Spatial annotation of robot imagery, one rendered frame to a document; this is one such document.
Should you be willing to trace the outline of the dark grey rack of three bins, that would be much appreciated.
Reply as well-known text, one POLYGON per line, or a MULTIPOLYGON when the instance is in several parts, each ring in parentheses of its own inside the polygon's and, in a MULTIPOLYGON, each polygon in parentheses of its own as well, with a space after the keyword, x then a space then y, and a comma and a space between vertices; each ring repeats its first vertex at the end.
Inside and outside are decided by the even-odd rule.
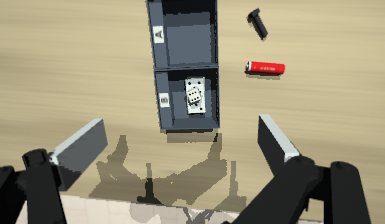
POLYGON ((146 1, 160 130, 220 128, 218 1, 146 1), (205 76, 205 112, 188 113, 187 76, 205 76))

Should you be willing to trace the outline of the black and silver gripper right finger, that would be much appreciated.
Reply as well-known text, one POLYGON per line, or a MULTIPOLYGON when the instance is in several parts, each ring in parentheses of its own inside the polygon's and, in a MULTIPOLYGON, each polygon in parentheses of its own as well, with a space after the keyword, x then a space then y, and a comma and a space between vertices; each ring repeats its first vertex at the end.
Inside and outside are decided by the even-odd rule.
POLYGON ((324 201, 324 224, 371 224, 354 165, 315 165, 269 114, 259 114, 258 144, 274 177, 232 223, 221 224, 296 224, 305 208, 308 212, 309 199, 324 201))

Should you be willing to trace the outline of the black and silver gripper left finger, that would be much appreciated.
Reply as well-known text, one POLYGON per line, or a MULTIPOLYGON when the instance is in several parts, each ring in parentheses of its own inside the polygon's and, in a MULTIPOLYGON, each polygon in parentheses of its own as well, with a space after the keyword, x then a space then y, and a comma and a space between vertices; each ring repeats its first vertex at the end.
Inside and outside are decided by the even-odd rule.
POLYGON ((55 149, 22 156, 26 170, 0 167, 0 224, 16 224, 27 201, 27 224, 67 224, 60 193, 107 147, 103 118, 93 119, 55 149))

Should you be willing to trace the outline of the red aa battery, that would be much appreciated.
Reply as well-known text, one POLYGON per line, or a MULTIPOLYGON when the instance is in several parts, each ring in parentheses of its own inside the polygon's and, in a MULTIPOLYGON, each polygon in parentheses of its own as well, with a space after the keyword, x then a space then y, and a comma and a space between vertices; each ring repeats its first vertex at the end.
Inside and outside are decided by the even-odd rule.
POLYGON ((251 62, 251 61, 249 61, 247 64, 247 72, 283 74, 284 71, 285 71, 284 64, 251 62))

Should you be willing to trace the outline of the white die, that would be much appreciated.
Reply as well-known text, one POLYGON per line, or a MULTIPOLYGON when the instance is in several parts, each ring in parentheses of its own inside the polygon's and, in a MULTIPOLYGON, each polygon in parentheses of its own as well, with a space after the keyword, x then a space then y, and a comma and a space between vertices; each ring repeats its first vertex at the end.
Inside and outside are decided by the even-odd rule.
POLYGON ((198 87, 195 87, 195 88, 192 88, 190 90, 187 91, 187 96, 190 100, 190 103, 193 103, 193 102, 196 102, 198 100, 201 100, 201 93, 199 91, 199 88, 198 87))

